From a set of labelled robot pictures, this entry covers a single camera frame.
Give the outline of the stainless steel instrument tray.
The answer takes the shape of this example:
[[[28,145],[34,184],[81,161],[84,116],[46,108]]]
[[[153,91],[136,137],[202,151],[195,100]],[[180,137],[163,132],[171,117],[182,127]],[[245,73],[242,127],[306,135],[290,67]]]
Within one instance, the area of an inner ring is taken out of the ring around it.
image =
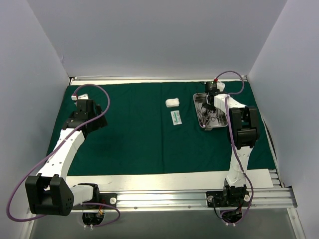
[[[228,125],[226,115],[219,109],[215,111],[207,109],[203,104],[206,102],[205,93],[195,93],[193,102],[199,125],[204,130],[226,127]]]

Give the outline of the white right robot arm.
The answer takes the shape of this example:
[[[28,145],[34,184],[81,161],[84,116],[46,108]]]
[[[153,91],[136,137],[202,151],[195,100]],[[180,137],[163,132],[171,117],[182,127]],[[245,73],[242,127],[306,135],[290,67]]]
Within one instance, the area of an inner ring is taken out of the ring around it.
[[[205,93],[204,107],[224,113],[227,119],[232,154],[221,199],[231,206],[239,200],[239,194],[246,194],[249,157],[260,137],[258,110],[221,91],[217,80],[205,82]]]

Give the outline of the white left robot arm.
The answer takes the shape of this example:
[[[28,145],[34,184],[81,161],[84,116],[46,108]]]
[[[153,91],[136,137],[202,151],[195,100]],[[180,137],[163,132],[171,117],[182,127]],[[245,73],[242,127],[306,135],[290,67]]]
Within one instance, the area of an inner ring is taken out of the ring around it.
[[[89,209],[100,205],[97,184],[79,183],[72,187],[66,177],[72,161],[88,134],[107,126],[101,106],[87,94],[80,95],[60,131],[53,155],[35,176],[28,176],[25,188],[30,210],[36,215],[67,216],[83,203]]]

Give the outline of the white gauze packet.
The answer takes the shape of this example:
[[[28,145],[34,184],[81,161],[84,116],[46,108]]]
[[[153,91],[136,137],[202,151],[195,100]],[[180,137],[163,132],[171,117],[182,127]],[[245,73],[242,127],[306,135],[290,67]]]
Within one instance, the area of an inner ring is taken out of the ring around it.
[[[180,125],[182,124],[181,117],[180,117],[180,112],[179,111],[171,111],[171,118],[172,118],[172,123],[173,125]]]

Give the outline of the dark green surgical cloth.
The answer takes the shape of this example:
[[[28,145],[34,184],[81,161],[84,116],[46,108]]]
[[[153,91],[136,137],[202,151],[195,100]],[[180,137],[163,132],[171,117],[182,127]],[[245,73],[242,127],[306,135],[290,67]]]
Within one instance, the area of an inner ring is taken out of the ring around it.
[[[136,175],[227,171],[231,144],[226,127],[203,130],[193,95],[199,82],[135,83],[78,90],[106,110],[108,125],[88,134],[78,149],[70,176]],[[167,108],[167,99],[179,106]],[[173,125],[171,111],[182,124]]]

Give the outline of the white gauze pad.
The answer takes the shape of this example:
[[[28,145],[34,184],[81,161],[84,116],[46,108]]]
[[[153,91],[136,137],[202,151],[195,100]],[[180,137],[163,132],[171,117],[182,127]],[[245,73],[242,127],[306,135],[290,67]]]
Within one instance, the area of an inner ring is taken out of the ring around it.
[[[175,108],[179,106],[179,98],[167,99],[165,101],[165,105],[167,108]]]

